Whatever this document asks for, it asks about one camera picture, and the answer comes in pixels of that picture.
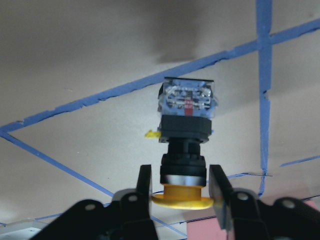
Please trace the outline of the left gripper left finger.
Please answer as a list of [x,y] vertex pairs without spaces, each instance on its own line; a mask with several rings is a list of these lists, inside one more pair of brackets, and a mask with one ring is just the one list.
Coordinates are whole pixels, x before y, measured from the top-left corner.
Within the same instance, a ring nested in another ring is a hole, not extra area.
[[150,164],[141,165],[136,184],[137,219],[150,219],[152,196],[152,167]]

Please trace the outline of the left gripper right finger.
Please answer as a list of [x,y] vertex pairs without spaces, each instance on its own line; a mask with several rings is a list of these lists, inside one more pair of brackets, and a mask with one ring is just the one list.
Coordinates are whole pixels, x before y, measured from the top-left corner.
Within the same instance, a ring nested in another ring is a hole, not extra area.
[[231,230],[231,195],[233,187],[219,164],[209,166],[209,196],[213,200],[213,209],[222,230]]

